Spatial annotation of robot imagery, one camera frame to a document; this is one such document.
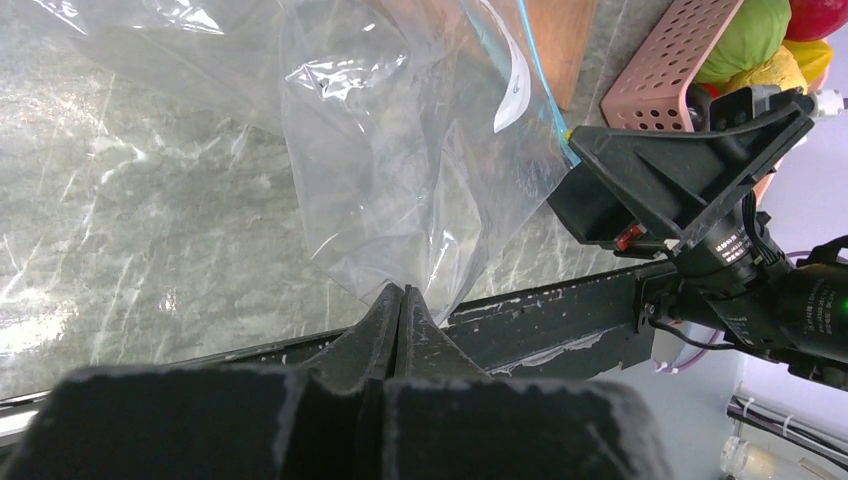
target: green fabric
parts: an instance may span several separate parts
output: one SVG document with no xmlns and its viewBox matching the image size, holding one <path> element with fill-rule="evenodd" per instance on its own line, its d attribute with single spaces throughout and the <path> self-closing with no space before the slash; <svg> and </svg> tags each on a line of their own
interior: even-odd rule
<svg viewBox="0 0 848 480">
<path fill-rule="evenodd" d="M 745 0 L 695 81 L 721 85 L 770 59 L 783 42 L 791 17 L 789 0 Z"/>
</svg>

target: blue zipper strip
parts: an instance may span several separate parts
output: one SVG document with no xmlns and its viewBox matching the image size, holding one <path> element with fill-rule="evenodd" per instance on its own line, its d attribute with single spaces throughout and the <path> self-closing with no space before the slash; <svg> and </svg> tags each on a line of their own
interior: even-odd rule
<svg viewBox="0 0 848 480">
<path fill-rule="evenodd" d="M 548 95 L 548 101 L 551 103 L 551 112 L 554 117 L 554 124 L 559 133 L 559 143 L 563 153 L 568 158 L 572 167 L 580 164 L 580 158 L 574 153 L 574 150 L 568 145 L 568 140 L 565 138 L 568 132 L 568 126 L 565 123 L 562 113 L 556 104 L 551 87 L 548 85 L 548 80 L 545 78 L 545 72 L 542 70 L 542 61 L 539 59 L 539 51 L 536 49 L 536 40 L 533 38 L 533 29 L 530 27 L 530 17 L 527 15 L 527 5 L 524 0 L 515 0 L 518 4 L 518 10 L 521 13 L 521 22 L 524 24 L 524 34 L 527 36 L 527 43 L 530 45 L 530 51 L 533 53 L 533 63 L 536 65 L 536 71 L 539 73 L 539 79 L 542 81 L 542 86 L 545 87 L 545 93 Z"/>
</svg>

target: black plastic housing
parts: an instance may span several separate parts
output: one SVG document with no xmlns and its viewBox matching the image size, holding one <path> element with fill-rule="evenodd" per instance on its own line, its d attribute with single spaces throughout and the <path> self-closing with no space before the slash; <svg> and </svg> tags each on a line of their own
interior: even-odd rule
<svg viewBox="0 0 848 480">
<path fill-rule="evenodd" d="M 806 97 L 784 95 L 779 109 L 724 132 L 577 127 L 570 144 L 582 163 L 548 203 L 580 243 L 636 258 L 687 251 L 813 127 Z M 646 233 L 622 251 L 617 240 L 635 225 Z"/>
</svg>

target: black cable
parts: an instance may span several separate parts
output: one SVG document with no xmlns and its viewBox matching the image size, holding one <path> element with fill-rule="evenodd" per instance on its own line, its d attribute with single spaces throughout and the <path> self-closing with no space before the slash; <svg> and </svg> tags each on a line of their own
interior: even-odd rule
<svg viewBox="0 0 848 480">
<path fill-rule="evenodd" d="M 745 407 L 745 405 L 742 403 L 742 401 L 738 397 L 733 396 L 732 400 L 736 403 L 736 405 L 738 407 L 740 407 L 740 408 Z M 762 413 L 759 413 L 757 411 L 751 410 L 750 408 L 748 409 L 747 415 L 758 418 L 758 419 L 760 419 L 764 422 L 771 422 L 774 425 L 779 425 L 781 428 L 783 428 L 783 425 L 779 421 L 777 421 L 773 418 L 769 418 L 768 416 L 763 415 Z M 799 435 L 799 436 L 806 438 L 807 440 L 810 440 L 812 442 L 816 442 L 816 443 L 818 443 L 818 444 L 820 444 L 824 447 L 827 447 L 831 450 L 839 452 L 842 455 L 845 455 L 846 457 L 848 457 L 848 451 L 845 451 L 839 445 L 836 445 L 835 443 L 833 443 L 829 440 L 826 440 L 826 439 L 820 437 L 819 435 L 816 435 L 815 433 L 813 433 L 809 430 L 806 430 L 806 429 L 801 428 L 797 425 L 791 425 L 791 424 L 787 425 L 786 429 L 789 430 L 792 433 L 795 433 L 796 435 Z"/>
<path fill-rule="evenodd" d="M 733 350 L 736 348 L 732 343 L 719 343 L 717 345 L 711 345 L 709 343 L 703 343 L 697 340 L 693 340 L 687 337 L 685 333 L 672 327 L 671 325 L 659 322 L 655 319 L 648 319 L 648 324 L 656 328 L 657 330 L 662 330 L 664 332 L 668 332 L 674 335 L 675 337 L 683 340 L 684 342 L 688 343 L 689 345 L 692 345 L 693 347 L 702 348 L 704 350 Z"/>
<path fill-rule="evenodd" d="M 760 231 L 757 229 L 757 195 L 751 191 L 742 199 L 742 225 L 745 227 L 745 232 L 751 243 L 763 257 L 766 265 L 774 265 L 780 258 L 774 253 L 768 245 L 760 237 Z"/>
<path fill-rule="evenodd" d="M 775 430 L 777 430 L 777 431 L 782 430 L 783 427 L 781 425 L 778 425 L 777 423 L 772 422 L 772 421 L 763 421 L 763 420 L 759 420 L 759 419 L 756 419 L 756 418 L 751 418 L 752 416 L 751 416 L 750 410 L 748 410 L 746 415 L 742 415 L 742 413 L 737 411 L 737 410 L 741 410 L 741 409 L 736 405 L 728 406 L 727 407 L 727 416 L 734 419 L 734 420 L 738 420 L 738 421 L 740 421 L 740 422 L 742 422 L 746 425 L 750 425 L 754 428 L 762 430 L 764 432 L 771 433 L 772 435 L 779 437 L 779 438 L 782 438 L 789 443 L 797 445 L 797 446 L 803 448 L 804 450 L 806 450 L 808 452 L 814 453 L 816 455 L 820 455 L 821 457 L 827 459 L 828 461 L 830 461 L 831 463 L 833 463 L 837 467 L 848 472 L 848 464 L 846 464 L 845 462 L 836 458 L 830 452 L 816 450 L 815 448 L 811 448 L 809 445 L 805 444 L 804 442 L 802 442 L 798 439 L 788 437 L 788 436 L 784 437 L 783 435 L 778 434 Z"/>
</svg>

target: white paint scratch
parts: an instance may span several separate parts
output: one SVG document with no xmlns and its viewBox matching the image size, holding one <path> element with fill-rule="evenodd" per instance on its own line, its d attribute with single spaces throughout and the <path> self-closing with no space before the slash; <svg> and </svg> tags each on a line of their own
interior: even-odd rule
<svg viewBox="0 0 848 480">
<path fill-rule="evenodd" d="M 3 287 L 3 290 L 0 291 L 0 303 L 6 303 L 8 301 L 9 292 L 11 292 L 12 289 L 15 288 L 15 285 L 17 285 L 21 278 L 23 278 L 30 260 L 35 258 L 35 255 L 38 254 L 38 249 L 39 247 L 41 247 L 42 240 L 44 240 L 43 236 L 38 239 L 38 243 L 35 244 L 35 247 L 33 247 L 32 252 L 29 254 L 29 257 L 24 261 L 23 265 L 18 270 L 18 273 L 16 273 L 15 276 L 12 277 L 11 280 L 9 280 L 9 283 L 5 287 Z"/>
<path fill-rule="evenodd" d="M 321 253 L 321 250 L 322 250 L 324 247 L 326 247 L 328 243 L 330 243 L 331 241 L 333 241 L 333 239 L 334 239 L 334 238 L 336 238 L 336 237 L 338 237 L 339 235 L 341 235 L 341 232 L 338 232 L 338 233 L 336 233 L 335 235 L 333 235 L 332 237 L 330 237 L 330 238 L 328 238 L 327 240 L 325 240 L 325 241 L 324 241 L 324 243 L 322 243 L 322 244 L 321 244 L 321 246 L 320 246 L 320 247 L 318 247 L 318 249 L 317 249 L 317 250 L 315 250 L 315 253 L 313 253 L 313 254 L 312 254 L 312 256 L 311 256 L 311 257 L 309 257 L 309 259 L 310 259 L 310 260 L 315 260 L 315 257 L 317 257 L 319 253 Z"/>
<path fill-rule="evenodd" d="M 509 290 L 515 290 L 515 272 L 518 269 L 518 264 L 521 263 L 521 257 L 524 255 L 524 247 L 527 246 L 527 236 L 521 241 L 521 249 L 518 251 L 515 265 L 512 266 L 512 273 L 509 275 Z"/>
<path fill-rule="evenodd" d="M 78 172 L 78 171 L 79 171 L 79 169 L 75 169 L 75 170 L 74 170 L 74 173 L 72 173 L 72 174 L 71 174 L 71 178 L 70 178 L 70 179 L 68 179 L 68 184 L 67 184 L 67 185 L 65 185 L 65 189 L 64 189 L 64 190 L 62 190 L 62 196 L 61 196 L 61 197 L 59 197 L 59 203 L 64 202 L 64 201 L 65 201 L 65 198 L 67 198 L 67 197 L 68 197 L 68 192 L 70 192 L 70 191 L 71 191 L 71 186 L 73 186 L 73 184 L 74 184 L 74 180 L 76 180 L 76 179 L 77 179 L 77 172 Z"/>
<path fill-rule="evenodd" d="M 106 128 L 106 125 L 103 124 L 103 120 L 106 118 L 106 112 L 109 110 L 109 102 L 112 101 L 112 92 L 115 90 L 115 75 L 112 74 L 112 78 L 109 80 L 109 92 L 106 94 L 106 101 L 103 102 L 103 111 L 100 112 L 100 121 L 97 122 L 97 128 L 102 130 L 107 135 L 109 134 L 109 130 Z"/>
<path fill-rule="evenodd" d="M 9 254 L 9 260 L 12 261 L 12 266 L 15 267 L 15 271 L 20 273 L 21 269 L 18 267 L 18 264 L 15 262 L 15 256 L 12 255 L 12 249 L 9 248 L 9 239 L 6 238 L 6 234 L 3 234 L 3 245 L 6 247 L 6 252 Z"/>
<path fill-rule="evenodd" d="M 103 341 L 106 339 L 106 327 L 109 325 L 109 319 L 112 317 L 112 312 L 115 311 L 115 304 L 118 303 L 118 297 L 121 295 L 121 285 L 124 283 L 124 278 L 126 278 L 127 272 L 130 270 L 130 265 L 132 264 L 133 259 L 135 259 L 135 254 L 130 255 L 124 263 L 124 268 L 121 270 L 121 276 L 118 277 L 118 284 L 115 285 L 115 292 L 112 294 L 112 301 L 109 303 L 109 308 L 100 320 L 100 329 L 94 337 L 94 346 L 91 349 L 91 359 L 89 363 L 92 365 L 96 365 L 100 361 L 100 350 L 103 347 Z"/>
<path fill-rule="evenodd" d="M 558 345 L 553 348 L 549 348 L 547 350 L 543 350 L 541 352 L 530 355 L 529 357 L 518 360 L 517 362 L 512 362 L 506 364 L 502 367 L 498 367 L 492 370 L 490 373 L 492 375 L 497 373 L 506 373 L 507 375 L 512 375 L 512 371 L 516 367 L 538 367 L 539 365 L 544 365 L 556 357 L 563 354 L 563 352 L 571 352 L 574 350 L 583 350 L 586 348 L 592 348 L 596 343 L 598 343 L 605 333 L 610 330 L 614 330 L 617 327 L 608 328 L 604 331 L 593 333 L 591 335 L 587 335 L 583 338 L 578 338 L 577 340 L 572 340 L 564 345 Z"/>
</svg>

